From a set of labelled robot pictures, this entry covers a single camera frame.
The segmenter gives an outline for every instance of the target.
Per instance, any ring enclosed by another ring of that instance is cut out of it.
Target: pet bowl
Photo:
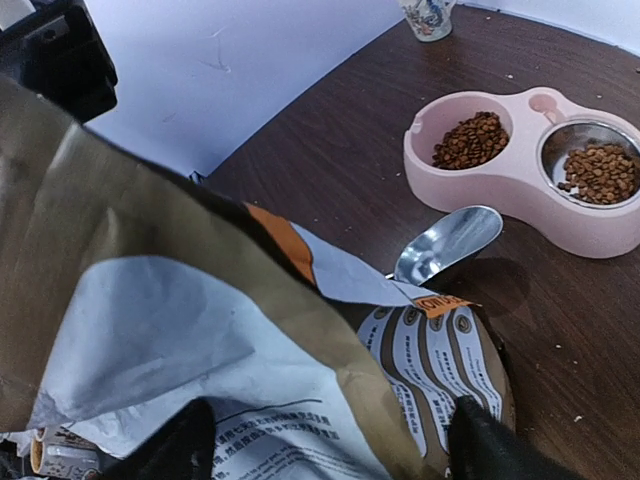
[[[434,167],[435,145],[479,111],[500,117],[510,138],[504,150],[466,170]],[[530,224],[563,250],[610,258],[640,245],[640,195],[599,206],[556,186],[564,180],[569,150],[608,143],[640,155],[640,131],[633,125],[576,105],[556,90],[540,87],[509,96],[461,92],[418,112],[404,137],[404,165],[414,195],[436,210],[487,205]]]

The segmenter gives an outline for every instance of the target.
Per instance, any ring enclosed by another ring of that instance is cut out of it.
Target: black object
[[[209,402],[193,400],[98,480],[210,480],[215,438]]]
[[[117,103],[115,67],[82,0],[38,4],[0,33],[0,73],[87,122]]]
[[[454,480],[583,480],[516,437],[472,397],[456,401],[449,454]]]

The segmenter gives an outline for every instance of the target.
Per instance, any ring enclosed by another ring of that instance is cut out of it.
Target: mug handle
[[[449,3],[445,4],[444,9],[447,12],[447,16],[451,16],[451,10],[456,6],[458,0],[449,0]]]

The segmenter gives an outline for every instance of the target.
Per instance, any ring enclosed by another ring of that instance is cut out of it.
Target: white wall
[[[640,0],[464,1],[640,54]],[[395,0],[86,2],[120,77],[118,107],[90,127],[185,175],[210,173],[402,18]]]
[[[564,28],[640,55],[640,0],[468,0]]]

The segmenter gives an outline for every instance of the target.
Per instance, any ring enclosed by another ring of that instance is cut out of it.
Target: mug
[[[435,42],[451,33],[451,10],[457,0],[399,0],[407,22],[421,42]]]
[[[31,441],[31,468],[42,476],[90,480],[100,472],[97,447],[62,427],[39,429]]]

